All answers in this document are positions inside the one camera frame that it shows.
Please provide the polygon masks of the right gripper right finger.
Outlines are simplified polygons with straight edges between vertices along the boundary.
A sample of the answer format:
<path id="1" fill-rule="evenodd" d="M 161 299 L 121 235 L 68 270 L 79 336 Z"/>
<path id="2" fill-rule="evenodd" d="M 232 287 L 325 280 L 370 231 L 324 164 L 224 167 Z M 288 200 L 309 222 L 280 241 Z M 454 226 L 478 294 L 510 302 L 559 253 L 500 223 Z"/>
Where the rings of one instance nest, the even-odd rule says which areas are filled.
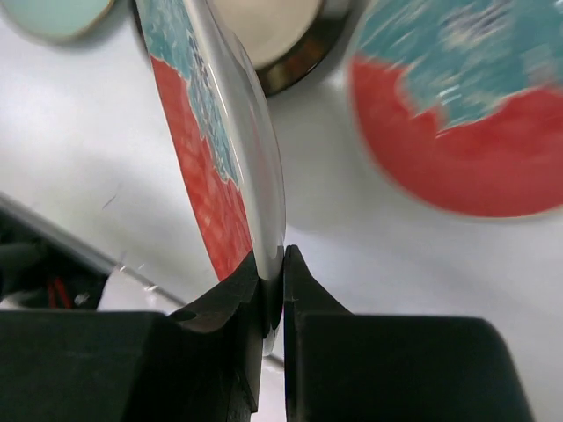
<path id="1" fill-rule="evenodd" d="M 290 245 L 283 264 L 290 421 L 530 421 L 509 349 L 485 319 L 356 315 Z"/>

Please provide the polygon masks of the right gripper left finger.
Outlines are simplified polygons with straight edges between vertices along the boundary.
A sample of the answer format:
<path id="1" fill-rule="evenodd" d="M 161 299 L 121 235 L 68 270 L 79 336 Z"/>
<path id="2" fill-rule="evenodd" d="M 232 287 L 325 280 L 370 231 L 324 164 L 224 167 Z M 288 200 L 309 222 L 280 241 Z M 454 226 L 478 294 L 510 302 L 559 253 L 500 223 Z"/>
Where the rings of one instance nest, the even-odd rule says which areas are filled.
<path id="1" fill-rule="evenodd" d="M 4 421 L 246 421 L 262 323 L 255 259 L 170 315 L 5 311 Z"/>

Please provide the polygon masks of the red teal plate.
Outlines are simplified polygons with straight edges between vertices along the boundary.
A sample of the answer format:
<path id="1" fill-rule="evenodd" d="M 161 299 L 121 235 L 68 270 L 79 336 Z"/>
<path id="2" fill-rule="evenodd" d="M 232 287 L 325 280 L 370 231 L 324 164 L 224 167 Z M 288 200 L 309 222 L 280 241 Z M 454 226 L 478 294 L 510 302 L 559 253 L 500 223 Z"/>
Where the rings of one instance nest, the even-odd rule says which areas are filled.
<path id="1" fill-rule="evenodd" d="M 282 318 L 286 205 L 265 94 L 213 2 L 137 1 L 134 10 L 210 262 L 225 280 L 253 255 L 270 353 Z"/>
<path id="2" fill-rule="evenodd" d="M 561 2 L 375 1 L 349 81 L 370 158 L 415 198 L 485 218 L 561 206 Z"/>

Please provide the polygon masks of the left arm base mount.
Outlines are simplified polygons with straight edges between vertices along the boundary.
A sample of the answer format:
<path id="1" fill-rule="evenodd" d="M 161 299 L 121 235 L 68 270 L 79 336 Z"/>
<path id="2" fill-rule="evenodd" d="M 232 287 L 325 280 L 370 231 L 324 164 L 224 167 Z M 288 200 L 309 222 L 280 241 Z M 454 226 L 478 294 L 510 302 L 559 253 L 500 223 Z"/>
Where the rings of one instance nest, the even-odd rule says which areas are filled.
<path id="1" fill-rule="evenodd" d="M 1 299 L 29 309 L 95 310 L 109 272 L 1 213 Z"/>

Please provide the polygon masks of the red teal plate front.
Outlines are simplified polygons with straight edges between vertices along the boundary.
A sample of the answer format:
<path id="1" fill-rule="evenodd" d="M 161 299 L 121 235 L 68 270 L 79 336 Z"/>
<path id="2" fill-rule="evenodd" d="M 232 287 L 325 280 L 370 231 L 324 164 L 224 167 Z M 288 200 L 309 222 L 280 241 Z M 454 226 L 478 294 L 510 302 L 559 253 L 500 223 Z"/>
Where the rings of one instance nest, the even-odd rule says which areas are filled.
<path id="1" fill-rule="evenodd" d="M 270 353 L 282 318 L 286 205 L 265 94 L 213 2 L 137 1 L 134 10 L 210 262 L 225 280 L 253 255 Z"/>

